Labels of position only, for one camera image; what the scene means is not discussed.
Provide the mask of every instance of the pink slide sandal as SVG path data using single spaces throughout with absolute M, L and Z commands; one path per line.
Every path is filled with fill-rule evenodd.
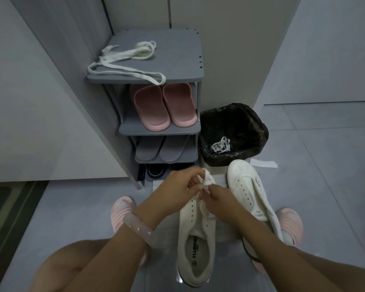
M 111 210 L 111 223 L 114 233 L 116 233 L 119 227 L 122 226 L 124 216 L 128 213 L 132 213 L 135 208 L 135 201 L 129 196 L 123 196 L 114 203 Z M 149 249 L 145 251 L 145 254 L 142 257 L 139 266 L 144 266 L 147 263 L 148 259 Z
M 197 122 L 192 89 L 188 83 L 166 84 L 163 98 L 173 123 L 178 127 L 189 127 Z
M 280 222 L 280 227 L 283 231 L 289 233 L 293 240 L 293 244 L 297 247 L 302 240 L 303 237 L 303 221 L 300 218 L 299 214 L 293 209 L 290 208 L 281 208 L 280 210 L 276 211 L 276 216 Z M 258 263 L 252 260 L 253 265 L 255 268 L 266 274 L 266 270 L 261 263 Z
M 148 130 L 162 131 L 169 127 L 170 117 L 163 103 L 160 86 L 132 84 L 130 97 L 139 118 Z

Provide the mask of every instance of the trash can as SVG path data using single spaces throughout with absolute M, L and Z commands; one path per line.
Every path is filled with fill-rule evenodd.
M 233 160 L 258 155 L 269 138 L 268 128 L 256 112 L 243 103 L 231 103 L 200 113 L 199 147 L 209 166 L 228 166 Z M 230 141 L 230 151 L 215 152 L 213 144 L 222 137 Z

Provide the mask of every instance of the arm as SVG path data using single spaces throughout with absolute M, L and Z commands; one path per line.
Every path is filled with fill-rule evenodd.
M 194 185 L 197 175 L 204 178 L 205 173 L 199 167 L 171 172 L 133 213 L 155 230 L 167 215 L 181 210 L 203 188 L 201 184 Z M 129 292 L 145 248 L 146 243 L 128 226 L 122 225 L 63 292 Z
M 207 209 L 248 240 L 277 291 L 341 291 L 246 211 L 228 188 L 210 185 L 209 191 L 201 193 Z

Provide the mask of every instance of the bracelet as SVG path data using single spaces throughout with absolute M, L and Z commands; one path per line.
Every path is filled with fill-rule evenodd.
M 130 227 L 130 229 L 141 237 L 149 246 L 154 245 L 153 231 L 147 225 L 143 223 L 138 217 L 132 213 L 128 213 L 123 218 L 125 225 Z

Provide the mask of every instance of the white shoelace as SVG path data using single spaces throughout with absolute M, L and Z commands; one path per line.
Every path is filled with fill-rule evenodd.
M 154 51 L 156 49 L 156 42 L 139 42 L 135 45 L 135 49 L 123 51 L 123 52 L 113 52 L 111 51 L 113 48 L 118 47 L 119 45 L 111 45 L 107 46 L 102 50 L 102 56 L 99 57 L 99 62 L 91 63 L 88 66 L 88 72 L 93 75 L 125 75 L 131 76 L 135 78 L 140 78 L 147 80 L 155 85 L 163 85 L 165 84 L 166 78 L 162 73 L 153 73 L 153 72 L 143 72 L 141 70 L 137 70 L 135 68 L 123 67 L 121 65 L 112 64 L 112 62 L 123 60 L 123 59 L 148 59 L 153 56 Z M 103 65 L 107 68 L 115 68 L 118 70 L 124 70 L 126 72 L 120 72 L 115 70 L 108 71 L 95 71 L 94 68 L 98 65 Z M 160 77 L 161 81 L 158 82 L 154 78 L 147 76 L 152 75 L 153 77 Z
M 231 151 L 230 140 L 227 137 L 223 136 L 220 142 L 215 142 L 212 145 L 212 150 L 217 153 Z

